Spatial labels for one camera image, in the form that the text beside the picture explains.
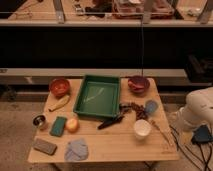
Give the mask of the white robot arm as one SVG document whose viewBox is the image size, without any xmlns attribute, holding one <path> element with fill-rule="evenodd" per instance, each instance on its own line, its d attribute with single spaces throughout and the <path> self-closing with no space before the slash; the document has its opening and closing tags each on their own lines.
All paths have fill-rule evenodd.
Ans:
<svg viewBox="0 0 213 171">
<path fill-rule="evenodd" d="M 177 111 L 177 126 L 184 132 L 196 130 L 203 121 L 213 124 L 213 87 L 190 92 Z"/>
</svg>

